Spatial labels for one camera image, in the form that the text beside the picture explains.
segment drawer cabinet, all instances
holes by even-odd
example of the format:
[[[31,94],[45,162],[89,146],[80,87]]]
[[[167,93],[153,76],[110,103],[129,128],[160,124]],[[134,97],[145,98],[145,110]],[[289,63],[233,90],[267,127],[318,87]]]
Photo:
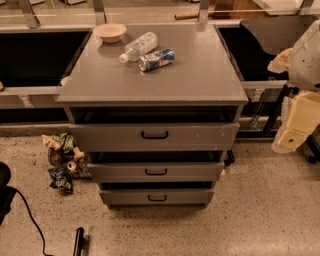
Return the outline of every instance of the drawer cabinet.
[[[175,61],[150,72],[119,63],[123,45],[147,31]],[[91,37],[57,98],[102,201],[207,205],[247,102],[215,26],[127,24],[122,40]]]

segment cabinet top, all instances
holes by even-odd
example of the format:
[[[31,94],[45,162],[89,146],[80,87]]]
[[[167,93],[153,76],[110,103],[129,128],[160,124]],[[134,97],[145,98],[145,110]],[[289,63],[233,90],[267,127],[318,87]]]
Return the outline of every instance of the cabinet top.
[[[127,25],[120,42],[91,35],[57,101],[103,104],[244,104],[246,94],[212,24]],[[125,45],[142,34],[157,34],[155,50],[172,48],[173,63],[142,72],[122,64]]]

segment black cable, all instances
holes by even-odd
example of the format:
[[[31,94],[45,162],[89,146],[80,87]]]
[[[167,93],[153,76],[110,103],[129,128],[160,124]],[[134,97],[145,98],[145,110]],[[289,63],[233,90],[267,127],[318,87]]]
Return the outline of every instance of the black cable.
[[[43,251],[42,251],[43,255],[45,255],[45,256],[54,256],[54,255],[52,255],[52,254],[46,254],[46,253],[45,253],[46,241],[45,241],[45,239],[44,239],[44,236],[43,236],[43,234],[42,234],[42,231],[41,231],[40,227],[38,226],[38,224],[36,223],[36,221],[35,221],[34,218],[32,217],[32,214],[31,214],[29,205],[28,205],[28,203],[27,203],[27,200],[25,199],[25,197],[22,195],[22,193],[21,193],[18,189],[13,188],[13,187],[10,187],[10,188],[12,188],[15,192],[17,192],[17,193],[21,196],[23,202],[25,203],[25,205],[26,205],[26,207],[27,207],[27,210],[28,210],[30,219],[32,220],[33,224],[36,226],[36,228],[38,229],[38,231],[39,231],[39,233],[40,233],[40,236],[41,236],[42,242],[43,242]]]

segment bottle cap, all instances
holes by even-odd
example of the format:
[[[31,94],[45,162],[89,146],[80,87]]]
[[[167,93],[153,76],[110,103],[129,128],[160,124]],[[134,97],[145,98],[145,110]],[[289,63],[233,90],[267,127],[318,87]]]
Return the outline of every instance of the bottle cap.
[[[119,60],[120,60],[121,63],[128,62],[128,60],[129,60],[128,55],[125,54],[125,53],[121,54],[120,57],[119,57]]]

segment speckled floor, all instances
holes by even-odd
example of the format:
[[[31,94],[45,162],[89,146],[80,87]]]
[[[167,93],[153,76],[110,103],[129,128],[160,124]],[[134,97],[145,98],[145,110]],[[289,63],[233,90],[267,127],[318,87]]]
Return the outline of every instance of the speckled floor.
[[[10,185],[27,198],[46,238],[46,252],[73,254],[84,227],[82,255],[320,255],[320,166],[301,153],[273,153],[270,141],[237,141],[207,208],[140,207],[109,210],[89,180],[74,193],[49,187],[47,152],[39,136],[0,137]],[[0,227],[0,255],[42,255],[42,242],[16,195]]]

